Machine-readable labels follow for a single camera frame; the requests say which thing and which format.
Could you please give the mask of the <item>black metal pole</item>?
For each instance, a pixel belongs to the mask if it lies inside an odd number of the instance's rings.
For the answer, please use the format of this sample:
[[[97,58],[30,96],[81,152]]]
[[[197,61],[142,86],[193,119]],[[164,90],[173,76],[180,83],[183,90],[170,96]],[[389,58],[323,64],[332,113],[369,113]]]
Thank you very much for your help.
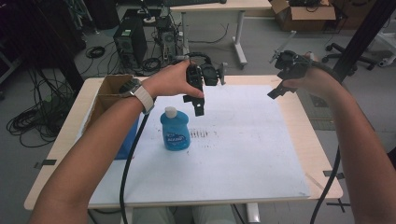
[[[352,56],[342,56],[332,69],[338,76],[339,83],[342,83],[351,71],[355,56],[363,54],[395,9],[396,0],[375,1],[372,9],[346,46]]]

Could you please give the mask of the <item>dark curtain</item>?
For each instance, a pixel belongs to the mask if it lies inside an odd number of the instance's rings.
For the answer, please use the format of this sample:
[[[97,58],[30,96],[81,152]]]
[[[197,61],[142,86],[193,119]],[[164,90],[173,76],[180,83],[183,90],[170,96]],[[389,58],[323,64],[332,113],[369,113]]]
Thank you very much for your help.
[[[57,67],[77,94],[84,80],[75,56],[85,49],[64,0],[0,0],[0,31],[39,70]]]

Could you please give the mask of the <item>grey metal bar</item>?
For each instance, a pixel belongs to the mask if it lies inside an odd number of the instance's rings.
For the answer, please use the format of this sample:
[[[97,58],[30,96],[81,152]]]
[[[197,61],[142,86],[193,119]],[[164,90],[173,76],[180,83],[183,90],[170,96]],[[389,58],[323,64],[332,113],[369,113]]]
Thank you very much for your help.
[[[274,60],[276,60],[278,58],[280,53],[285,49],[285,47],[289,44],[289,42],[296,35],[296,33],[297,33],[297,31],[295,31],[295,30],[290,31],[290,35],[288,36],[288,38],[277,49],[274,50],[274,55],[268,61],[269,63],[272,63]]]

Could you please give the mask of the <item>black tape cross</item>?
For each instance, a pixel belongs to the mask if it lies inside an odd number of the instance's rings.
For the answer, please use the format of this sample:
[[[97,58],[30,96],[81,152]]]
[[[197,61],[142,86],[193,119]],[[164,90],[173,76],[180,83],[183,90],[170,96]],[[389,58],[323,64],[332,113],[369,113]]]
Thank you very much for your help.
[[[338,199],[336,202],[328,202],[327,205],[339,207],[342,213],[345,213],[346,208],[350,206],[349,203],[344,203],[341,199]]]

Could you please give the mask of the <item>wristwatch with white band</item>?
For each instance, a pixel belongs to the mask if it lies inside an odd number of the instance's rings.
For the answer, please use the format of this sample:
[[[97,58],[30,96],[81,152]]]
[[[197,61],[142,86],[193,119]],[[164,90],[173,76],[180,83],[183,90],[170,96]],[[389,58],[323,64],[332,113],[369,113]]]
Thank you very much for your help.
[[[154,99],[149,92],[143,87],[138,78],[131,78],[126,81],[120,88],[119,94],[123,98],[136,97],[143,105],[142,112],[149,114],[154,107]]]

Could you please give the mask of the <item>person's left hand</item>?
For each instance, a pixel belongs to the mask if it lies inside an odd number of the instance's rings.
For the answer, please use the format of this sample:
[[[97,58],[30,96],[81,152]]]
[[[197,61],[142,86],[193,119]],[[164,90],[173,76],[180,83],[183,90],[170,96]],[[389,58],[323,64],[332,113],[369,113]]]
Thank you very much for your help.
[[[191,86],[186,80],[187,68],[190,65],[191,63],[189,61],[168,65],[157,74],[143,80],[142,86],[152,98],[178,94],[203,98],[204,93]]]

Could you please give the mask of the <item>black office chair base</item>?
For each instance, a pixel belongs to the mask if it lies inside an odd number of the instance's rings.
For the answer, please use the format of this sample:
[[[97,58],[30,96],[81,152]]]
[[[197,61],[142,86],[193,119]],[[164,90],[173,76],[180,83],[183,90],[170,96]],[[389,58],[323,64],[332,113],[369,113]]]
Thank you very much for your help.
[[[328,54],[321,59],[323,63],[327,63],[330,59],[340,59],[342,56],[345,55],[352,56],[352,53],[350,53],[346,48],[336,43],[331,43],[330,45],[327,45],[325,47],[325,50],[328,52]],[[355,62],[351,67],[351,72],[356,72],[358,70],[357,62],[367,63],[366,69],[369,71],[373,70],[378,64],[378,61],[367,58],[363,55],[355,56]]]

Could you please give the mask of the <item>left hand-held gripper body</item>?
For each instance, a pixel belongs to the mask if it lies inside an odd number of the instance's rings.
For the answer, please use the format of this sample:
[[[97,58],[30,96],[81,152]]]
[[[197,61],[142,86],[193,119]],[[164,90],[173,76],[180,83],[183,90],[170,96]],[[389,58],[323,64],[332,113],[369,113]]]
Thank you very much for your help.
[[[204,58],[205,62],[201,65],[191,63],[186,70],[187,82],[198,90],[203,89],[203,84],[206,86],[217,86],[218,82],[225,85],[225,73],[227,63],[221,63],[218,68],[215,68],[209,56],[202,52],[187,53],[186,57],[191,60],[192,58]]]

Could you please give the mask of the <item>black tape strip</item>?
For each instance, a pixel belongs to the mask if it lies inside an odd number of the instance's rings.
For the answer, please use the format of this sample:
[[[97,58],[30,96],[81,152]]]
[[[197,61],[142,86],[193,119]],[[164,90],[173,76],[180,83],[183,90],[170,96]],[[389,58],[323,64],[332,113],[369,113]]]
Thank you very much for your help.
[[[43,161],[38,161],[35,165],[35,169],[41,169],[43,166],[52,166],[55,165],[57,160],[43,160]]]
[[[333,171],[323,171],[323,174],[324,174],[325,176],[327,176],[327,177],[334,176],[334,177],[335,177],[336,179],[338,179],[338,180],[344,179],[344,178],[345,178],[344,173],[337,173],[337,174],[334,174]]]

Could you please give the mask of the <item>blue bottle with white cap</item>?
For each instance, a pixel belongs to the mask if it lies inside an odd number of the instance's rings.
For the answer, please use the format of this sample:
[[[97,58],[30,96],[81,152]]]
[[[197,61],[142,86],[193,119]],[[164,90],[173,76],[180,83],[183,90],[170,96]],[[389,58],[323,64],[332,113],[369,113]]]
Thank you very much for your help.
[[[168,150],[179,151],[190,146],[189,117],[184,112],[168,106],[164,109],[160,122],[163,126],[163,142]]]

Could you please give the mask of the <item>white desk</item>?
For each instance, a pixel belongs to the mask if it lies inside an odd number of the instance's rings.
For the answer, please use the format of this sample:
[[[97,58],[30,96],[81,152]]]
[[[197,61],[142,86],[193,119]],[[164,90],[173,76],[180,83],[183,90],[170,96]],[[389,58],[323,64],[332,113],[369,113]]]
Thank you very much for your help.
[[[248,11],[270,11],[272,6],[268,0],[226,0],[222,3],[211,3],[201,5],[177,6],[170,7],[171,12],[181,14],[182,22],[182,50],[183,53],[189,53],[189,38],[187,27],[201,25],[204,23],[236,23],[236,32],[233,36],[233,46],[235,54],[239,61],[239,66],[243,69],[247,64],[247,58],[241,46],[241,35],[245,14]]]

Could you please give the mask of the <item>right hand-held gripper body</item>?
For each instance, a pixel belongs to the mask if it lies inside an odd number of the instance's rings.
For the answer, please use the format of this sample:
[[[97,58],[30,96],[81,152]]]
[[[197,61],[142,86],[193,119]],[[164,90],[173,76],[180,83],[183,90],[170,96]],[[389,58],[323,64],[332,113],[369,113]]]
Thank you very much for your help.
[[[275,68],[282,80],[301,78],[305,75],[312,61],[291,50],[281,52],[276,58]]]

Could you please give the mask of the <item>large black computer tower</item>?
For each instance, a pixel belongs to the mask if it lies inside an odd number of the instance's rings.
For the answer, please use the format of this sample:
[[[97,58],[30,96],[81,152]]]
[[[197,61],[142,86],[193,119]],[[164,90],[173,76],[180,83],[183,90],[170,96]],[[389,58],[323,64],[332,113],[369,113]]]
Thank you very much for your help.
[[[141,19],[123,19],[113,39],[123,66],[131,69],[140,68],[148,49]]]

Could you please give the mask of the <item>open cardboard box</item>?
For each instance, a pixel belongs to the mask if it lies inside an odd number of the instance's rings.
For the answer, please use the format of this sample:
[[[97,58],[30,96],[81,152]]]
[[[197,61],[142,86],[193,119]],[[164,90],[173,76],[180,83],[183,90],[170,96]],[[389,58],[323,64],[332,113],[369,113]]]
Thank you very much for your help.
[[[88,130],[102,114],[121,98],[120,88],[132,78],[132,75],[108,75],[104,77],[98,92],[93,98],[92,106],[83,125],[83,132]]]

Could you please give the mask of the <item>person's right hand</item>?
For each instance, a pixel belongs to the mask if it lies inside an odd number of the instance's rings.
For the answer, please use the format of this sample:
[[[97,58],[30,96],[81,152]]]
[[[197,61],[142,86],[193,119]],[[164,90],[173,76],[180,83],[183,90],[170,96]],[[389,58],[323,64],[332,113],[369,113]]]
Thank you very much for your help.
[[[305,89],[325,101],[338,99],[347,91],[328,72],[315,66],[310,67],[301,78],[288,79],[284,81],[287,88]]]

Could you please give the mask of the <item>blue plastic bag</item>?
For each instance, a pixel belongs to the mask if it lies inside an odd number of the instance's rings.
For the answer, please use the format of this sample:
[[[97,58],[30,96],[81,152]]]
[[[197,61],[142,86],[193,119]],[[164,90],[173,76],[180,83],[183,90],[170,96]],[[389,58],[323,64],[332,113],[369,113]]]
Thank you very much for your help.
[[[129,130],[129,132],[127,133],[125,139],[121,144],[121,147],[116,156],[116,160],[126,160],[128,158],[128,155],[130,153],[130,150],[132,148],[137,133],[138,124],[139,124],[139,119],[136,119],[134,125]]]

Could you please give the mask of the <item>small black computer tower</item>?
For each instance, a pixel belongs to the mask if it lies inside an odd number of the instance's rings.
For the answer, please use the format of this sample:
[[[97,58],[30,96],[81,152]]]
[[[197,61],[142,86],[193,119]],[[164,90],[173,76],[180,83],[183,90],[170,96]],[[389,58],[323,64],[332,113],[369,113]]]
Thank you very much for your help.
[[[163,59],[165,61],[172,61],[177,56],[177,38],[176,29],[170,17],[159,17],[157,19],[156,29]]]

